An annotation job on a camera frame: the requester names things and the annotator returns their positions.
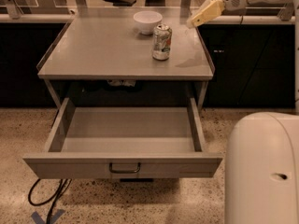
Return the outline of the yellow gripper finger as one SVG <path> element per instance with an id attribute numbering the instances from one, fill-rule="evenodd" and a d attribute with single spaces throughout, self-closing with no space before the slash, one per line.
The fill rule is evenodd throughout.
<path id="1" fill-rule="evenodd" d="M 223 0 L 206 0 L 198 10 L 194 11 L 187 19 L 186 25 L 188 28 L 201 26 L 202 24 L 218 18 L 225 10 Z"/>
<path id="2" fill-rule="evenodd" d="M 217 0 L 205 0 L 205 2 L 199 7 L 198 13 L 207 15 L 217 14 Z"/>

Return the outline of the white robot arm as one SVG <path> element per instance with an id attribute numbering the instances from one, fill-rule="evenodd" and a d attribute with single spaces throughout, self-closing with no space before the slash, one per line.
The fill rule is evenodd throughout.
<path id="1" fill-rule="evenodd" d="M 299 46 L 299 0 L 206 0 L 187 24 L 259 3 L 292 4 Z M 225 157 L 224 224 L 299 224 L 298 114 L 253 113 L 234 126 Z"/>

